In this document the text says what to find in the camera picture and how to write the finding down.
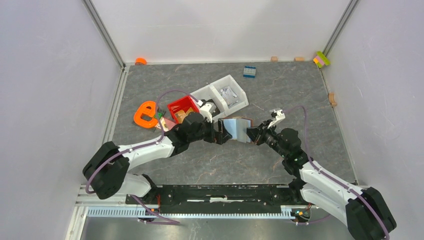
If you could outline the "red plastic bin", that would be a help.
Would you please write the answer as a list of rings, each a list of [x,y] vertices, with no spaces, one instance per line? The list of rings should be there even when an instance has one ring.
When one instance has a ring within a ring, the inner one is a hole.
[[[197,107],[196,103],[190,96],[184,96],[178,100],[175,100],[167,105],[167,108],[171,114],[171,117],[177,122],[177,118],[175,116],[175,113],[178,111],[191,111],[194,113],[199,112],[199,108]]]

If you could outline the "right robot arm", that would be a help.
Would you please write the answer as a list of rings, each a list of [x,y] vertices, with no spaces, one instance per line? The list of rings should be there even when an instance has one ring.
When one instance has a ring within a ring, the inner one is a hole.
[[[282,158],[284,169],[295,179],[289,199],[311,203],[343,223],[355,240],[388,240],[397,222],[382,194],[362,188],[328,172],[302,149],[298,131],[284,128],[277,133],[271,121],[246,130],[255,145],[266,144]]]

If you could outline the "white divided plastic bin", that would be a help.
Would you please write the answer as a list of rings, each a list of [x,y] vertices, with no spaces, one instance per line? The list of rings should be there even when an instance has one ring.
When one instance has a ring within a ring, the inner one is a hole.
[[[217,121],[229,117],[247,107],[249,101],[245,91],[229,74],[191,93],[198,100],[212,100],[218,114],[212,119]]]

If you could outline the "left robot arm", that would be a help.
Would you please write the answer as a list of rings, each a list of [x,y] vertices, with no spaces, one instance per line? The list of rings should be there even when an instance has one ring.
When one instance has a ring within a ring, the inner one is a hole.
[[[233,138],[222,119],[218,121],[218,129],[214,125],[200,113],[192,112],[182,123],[154,139],[130,145],[103,143],[82,170],[87,179],[86,193],[95,194],[101,200],[116,193],[129,194],[145,204],[153,203],[157,190],[152,183],[146,176],[129,171],[153,160],[181,154],[197,141],[222,145]]]

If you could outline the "brown leather card holder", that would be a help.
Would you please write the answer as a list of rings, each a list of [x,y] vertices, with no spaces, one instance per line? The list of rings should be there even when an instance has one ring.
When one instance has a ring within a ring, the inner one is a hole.
[[[231,140],[241,143],[251,143],[252,140],[247,135],[247,129],[253,126],[253,120],[246,117],[225,117],[219,118],[224,129],[232,136]]]

